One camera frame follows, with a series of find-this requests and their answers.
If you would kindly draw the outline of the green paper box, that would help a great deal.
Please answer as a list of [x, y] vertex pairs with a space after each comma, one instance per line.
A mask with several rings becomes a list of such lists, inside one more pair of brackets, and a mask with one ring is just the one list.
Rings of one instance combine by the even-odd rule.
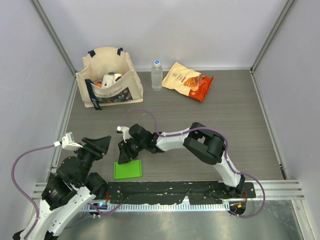
[[132, 160], [127, 163], [114, 163], [114, 179], [127, 180], [142, 177], [142, 163], [141, 160]]

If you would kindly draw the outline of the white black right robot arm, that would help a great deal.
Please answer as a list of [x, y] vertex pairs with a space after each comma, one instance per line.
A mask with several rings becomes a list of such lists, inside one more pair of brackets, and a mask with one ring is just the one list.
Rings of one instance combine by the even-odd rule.
[[227, 140], [221, 133], [198, 122], [176, 132], [151, 133], [139, 124], [118, 126], [116, 132], [123, 138], [118, 143], [119, 164], [136, 160], [143, 150], [157, 154], [186, 149], [203, 163], [214, 166], [230, 197], [236, 198], [244, 191], [245, 176], [236, 170], [230, 160]]

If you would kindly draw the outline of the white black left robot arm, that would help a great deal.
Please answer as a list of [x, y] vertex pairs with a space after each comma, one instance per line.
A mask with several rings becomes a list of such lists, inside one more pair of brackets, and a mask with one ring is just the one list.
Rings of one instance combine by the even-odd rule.
[[48, 180], [39, 203], [32, 202], [35, 214], [25, 229], [12, 236], [14, 240], [56, 240], [85, 205], [106, 196], [107, 182], [90, 169], [107, 154], [111, 139], [109, 135], [97, 139], [84, 137], [79, 144], [68, 132], [60, 141], [49, 145], [77, 155], [65, 158], [54, 177]]

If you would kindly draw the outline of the white box in bag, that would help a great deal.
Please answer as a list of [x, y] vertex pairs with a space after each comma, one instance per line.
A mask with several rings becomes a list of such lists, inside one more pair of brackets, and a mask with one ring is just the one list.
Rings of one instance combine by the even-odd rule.
[[106, 74], [102, 79], [102, 88], [108, 88], [113, 85], [114, 82], [114, 74]]

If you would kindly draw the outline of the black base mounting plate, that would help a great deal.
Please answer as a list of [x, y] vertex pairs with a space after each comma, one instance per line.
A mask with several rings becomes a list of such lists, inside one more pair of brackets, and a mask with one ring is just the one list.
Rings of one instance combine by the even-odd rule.
[[108, 182], [95, 201], [107, 199], [111, 204], [174, 205], [188, 197], [191, 205], [220, 204], [222, 200], [256, 197], [254, 184], [244, 183], [243, 193], [230, 193], [219, 181], [132, 181]]

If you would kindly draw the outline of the beige canvas tote bag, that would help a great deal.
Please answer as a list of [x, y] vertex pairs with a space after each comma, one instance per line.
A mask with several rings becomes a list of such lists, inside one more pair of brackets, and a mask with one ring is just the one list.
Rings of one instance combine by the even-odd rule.
[[101, 110], [143, 101], [143, 85], [123, 48], [96, 48], [82, 60], [83, 70], [76, 73], [76, 80], [86, 108]]

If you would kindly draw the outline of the clear plastic water bottle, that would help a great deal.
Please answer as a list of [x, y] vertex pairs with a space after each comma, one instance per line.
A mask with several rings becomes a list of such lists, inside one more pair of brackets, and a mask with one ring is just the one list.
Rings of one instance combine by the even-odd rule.
[[163, 68], [159, 60], [155, 60], [151, 68], [151, 87], [154, 91], [162, 89]]

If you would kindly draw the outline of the orange beige snack bag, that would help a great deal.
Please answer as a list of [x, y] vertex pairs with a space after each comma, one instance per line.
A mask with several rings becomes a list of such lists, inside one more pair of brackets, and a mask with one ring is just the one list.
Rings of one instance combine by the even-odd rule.
[[205, 76], [198, 71], [189, 69], [175, 62], [164, 77], [162, 86], [198, 102], [203, 102], [210, 90], [213, 80], [214, 76]]

